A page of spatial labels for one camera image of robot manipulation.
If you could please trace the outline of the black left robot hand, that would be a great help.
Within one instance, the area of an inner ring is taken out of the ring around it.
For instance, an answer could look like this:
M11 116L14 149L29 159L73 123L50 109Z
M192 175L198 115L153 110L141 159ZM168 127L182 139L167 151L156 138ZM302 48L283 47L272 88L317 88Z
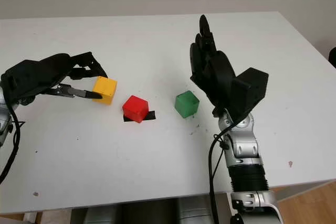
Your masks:
M106 72L91 52L70 56L55 54L40 61L23 60L1 75L1 87L7 105L28 105L39 94L60 97L102 99L102 95L75 89L62 81L82 78L107 77Z

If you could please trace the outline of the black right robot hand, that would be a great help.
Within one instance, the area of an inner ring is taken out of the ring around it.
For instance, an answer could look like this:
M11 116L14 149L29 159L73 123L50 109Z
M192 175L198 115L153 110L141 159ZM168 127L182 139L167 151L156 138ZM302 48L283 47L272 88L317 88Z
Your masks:
M212 114L218 118L228 107L235 72L227 56L216 49L213 33L205 15L200 16L199 26L200 31L190 46L190 79L205 92L214 106Z

